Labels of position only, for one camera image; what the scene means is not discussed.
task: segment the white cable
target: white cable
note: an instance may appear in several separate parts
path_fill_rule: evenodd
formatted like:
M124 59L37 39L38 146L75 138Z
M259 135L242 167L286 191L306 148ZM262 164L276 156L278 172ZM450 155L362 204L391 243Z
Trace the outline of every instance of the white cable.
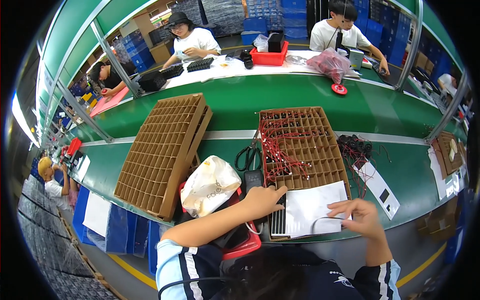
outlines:
M250 231L251 233L254 233L254 234L256 234L256 235L262 234L262 231L263 231L263 229L264 229L264 224L263 224L263 223L262 223L262 228L260 229L259 232L255 232L255 230L253 230L253 229L250 227L250 225L248 225L247 222L245 222L245 225L247 226L248 231Z

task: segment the white t-shirt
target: white t-shirt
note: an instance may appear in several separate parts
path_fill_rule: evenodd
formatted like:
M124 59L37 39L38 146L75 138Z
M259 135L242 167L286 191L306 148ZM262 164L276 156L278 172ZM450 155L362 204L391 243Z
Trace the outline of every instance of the white t-shirt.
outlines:
M173 40L173 49L175 50L175 56L178 57L182 63L201 59L201 57L199 56L190 57L183 54L184 50L191 47L201 50L216 50L219 54L222 51L218 43L215 41L212 33L209 30L203 28L195 28L187 38L175 38Z
M442 76L438 77L438 80L440 80L444 86L445 86L445 89L447 90L447 92L454 96L455 93L456 93L456 88L454 88L453 84L452 84L452 75L450 74L443 74Z
M310 38L310 49L322 52L327 48L335 48L336 35L339 30L333 28L327 23L327 20L321 20L313 26L312 37ZM342 45L348 47L368 47L370 41L363 33L353 25L350 30L342 30Z
M62 196L61 190L63 187L52 178L52 180L45 182L45 191L47 192L48 196L55 201L55 204L59 209L68 210L68 196Z

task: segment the black bucket hat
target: black bucket hat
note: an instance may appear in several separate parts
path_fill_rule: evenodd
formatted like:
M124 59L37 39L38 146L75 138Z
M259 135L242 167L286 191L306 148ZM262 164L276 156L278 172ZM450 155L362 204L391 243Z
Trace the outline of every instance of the black bucket hat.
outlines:
M190 24L192 23L184 12L172 12L172 15L168 18L168 26L173 27L177 24Z

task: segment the red plastic bag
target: red plastic bag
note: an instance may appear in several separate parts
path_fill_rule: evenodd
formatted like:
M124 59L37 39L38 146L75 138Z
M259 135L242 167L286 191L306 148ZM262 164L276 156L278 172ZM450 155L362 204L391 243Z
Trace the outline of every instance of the red plastic bag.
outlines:
M334 83L341 84L343 77L350 69L350 60L338 54L333 48L327 48L319 55L307 60L307 66L332 78Z

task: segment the circular red base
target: circular red base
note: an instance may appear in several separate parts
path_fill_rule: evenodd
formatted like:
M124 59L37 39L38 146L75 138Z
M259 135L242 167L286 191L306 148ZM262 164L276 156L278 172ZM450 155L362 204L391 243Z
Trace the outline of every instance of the circular red base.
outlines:
M347 88L341 84L332 84L332 90L339 95L345 95L347 93Z

